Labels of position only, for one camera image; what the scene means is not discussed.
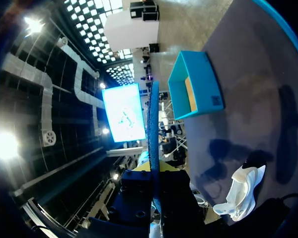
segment ceiling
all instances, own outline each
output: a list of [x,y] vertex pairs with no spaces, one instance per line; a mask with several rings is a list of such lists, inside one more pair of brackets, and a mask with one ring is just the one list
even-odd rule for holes
[[60,7],[88,58],[94,59],[119,85],[134,83],[131,50],[111,51],[104,35],[107,17],[123,10],[122,0],[65,0]]

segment concrete floor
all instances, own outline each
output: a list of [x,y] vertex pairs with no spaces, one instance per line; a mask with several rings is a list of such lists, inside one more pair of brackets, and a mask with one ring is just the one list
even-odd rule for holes
[[167,81],[180,50],[200,51],[232,0],[157,0],[160,9],[160,53],[151,54],[152,74],[160,90]]

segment ceiling light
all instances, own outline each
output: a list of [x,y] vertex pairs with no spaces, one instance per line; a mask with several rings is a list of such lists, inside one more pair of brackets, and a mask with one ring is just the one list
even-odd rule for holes
[[85,7],[85,8],[83,9],[83,13],[84,13],[84,14],[88,14],[88,13],[89,13],[89,9],[88,9],[88,7]]
[[32,20],[28,17],[24,18],[24,21],[28,24],[28,28],[26,29],[29,33],[26,37],[30,36],[33,33],[41,32],[44,24],[40,23],[40,20]]
[[85,20],[85,17],[84,17],[83,15],[80,15],[80,16],[78,17],[78,19],[79,19],[80,21],[84,21],[84,20]]
[[106,14],[105,14],[105,13],[100,14],[100,15],[99,15],[99,18],[100,18],[101,23],[103,23],[103,26],[105,26],[106,21],[107,21],[107,16],[106,16]]
[[113,176],[113,180],[117,180],[117,179],[118,179],[118,177],[119,177],[119,175],[118,175],[118,174],[114,174],[114,176]]
[[96,8],[102,8],[103,7],[103,3],[101,0],[94,0],[94,3],[96,5]]
[[99,25],[100,24],[100,20],[99,19],[94,20],[94,22],[95,22],[95,25]]
[[124,52],[125,55],[131,54],[131,51],[129,49],[123,50],[123,52]]
[[75,7],[75,8],[74,8],[74,11],[75,11],[76,13],[80,12],[80,7],[79,7],[79,6]]
[[111,10],[111,6],[110,6],[109,0],[103,0],[103,5],[104,5],[104,10],[105,11],[110,11]]
[[93,9],[92,11],[90,11],[90,14],[91,14],[92,16],[95,16],[95,15],[97,14],[96,9]]
[[67,10],[68,11],[72,11],[74,8],[73,8],[73,6],[72,5],[69,5],[68,7],[67,7]]
[[94,5],[93,0],[90,0],[90,1],[87,2],[87,6],[93,6],[93,5]]
[[102,89],[105,89],[106,88],[106,85],[104,83],[100,83],[99,84],[99,87],[102,88]]
[[95,25],[93,25],[93,26],[90,27],[90,30],[91,31],[96,31],[97,30],[97,27]]
[[108,134],[108,133],[109,133],[109,129],[107,129],[107,128],[104,128],[102,132],[103,132],[103,134],[105,134],[105,135],[106,135],[106,134]]
[[0,133],[0,159],[9,160],[18,155],[18,142],[15,136],[8,132]]

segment bolt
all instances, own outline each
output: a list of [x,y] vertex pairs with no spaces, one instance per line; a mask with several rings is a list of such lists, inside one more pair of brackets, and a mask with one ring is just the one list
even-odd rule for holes
[[128,190],[128,188],[126,187],[126,186],[122,186],[121,188],[120,188],[120,191],[121,192],[125,192],[125,191],[127,191]]
[[138,211],[136,213],[136,217],[142,219],[142,218],[146,217],[146,213],[144,211]]
[[116,210],[116,208],[115,207],[110,207],[110,208],[108,208],[108,213],[109,214],[116,214],[116,212],[117,212],[117,210]]

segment blue foam pad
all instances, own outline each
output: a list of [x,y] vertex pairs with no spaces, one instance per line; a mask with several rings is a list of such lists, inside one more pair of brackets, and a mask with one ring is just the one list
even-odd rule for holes
[[161,212],[159,198],[159,142],[158,142],[158,111],[159,111],[159,82],[153,82],[150,92],[148,109],[148,152],[153,181],[153,201],[156,208]]

